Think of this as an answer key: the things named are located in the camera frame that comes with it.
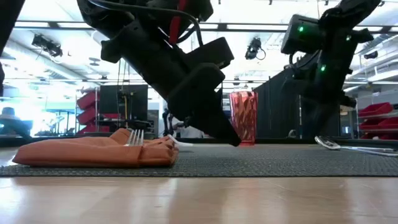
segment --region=red glass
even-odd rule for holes
[[[252,146],[256,142],[257,93],[239,91],[229,94],[232,125],[241,138],[241,145]]]

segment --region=black partition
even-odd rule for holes
[[[118,90],[133,93],[130,97],[130,107],[128,110],[133,119],[141,121],[147,120],[148,115],[148,85],[103,85],[99,91],[99,113],[117,114],[124,111],[124,102],[119,101],[118,110]]]
[[[258,94],[257,134],[262,138],[286,138],[292,129],[298,129],[298,97],[282,93],[287,73],[280,73],[254,91]]]
[[[311,106],[299,96],[282,92],[282,86],[289,75],[291,74],[281,72],[254,90],[258,94],[256,138],[286,138],[293,129],[296,130],[296,136],[300,137],[300,124],[307,123],[309,116],[306,111]],[[321,131],[323,136],[340,135],[340,107],[336,105],[333,110],[335,112]]]

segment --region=red storage bin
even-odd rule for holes
[[[380,129],[379,124],[384,120],[386,119],[385,118],[367,119],[365,122],[359,125],[359,128],[362,130]]]
[[[383,134],[380,137],[381,140],[398,140],[398,134],[396,133],[388,133],[388,134]]]
[[[109,126],[100,126],[99,131],[100,132],[110,132],[110,128],[109,128]],[[82,130],[80,130],[79,132],[77,132],[77,134],[84,134],[87,132],[97,132],[97,129],[96,129],[94,123],[87,124],[87,126],[85,128],[83,128]]]
[[[81,110],[86,110],[87,108],[95,105],[95,91],[91,91],[77,100],[77,105]]]
[[[77,120],[79,121],[79,124],[82,125],[87,125],[88,123],[94,121],[95,108],[94,107],[88,108],[86,111],[77,116]]]
[[[398,118],[387,118],[379,123],[379,129],[398,129]]]
[[[377,134],[374,133],[366,133],[364,134],[361,139],[373,139],[374,136],[377,136]]]
[[[394,108],[390,103],[378,103],[374,105],[369,105],[367,108],[361,110],[358,113],[359,117],[364,116],[377,116],[386,113],[390,113]]]
[[[117,119],[118,118],[118,114],[101,114],[101,115],[108,119]]]

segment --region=wooden surface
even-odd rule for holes
[[[0,151],[11,164],[14,149]],[[398,179],[0,179],[0,223],[398,223]]]

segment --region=computer monitor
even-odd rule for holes
[[[99,113],[117,114],[118,113],[118,89],[121,85],[104,85],[99,89]],[[133,93],[130,97],[127,110],[131,109],[132,119],[147,121],[148,116],[148,85],[123,85],[123,90]],[[124,101],[119,99],[119,112],[124,114]]]

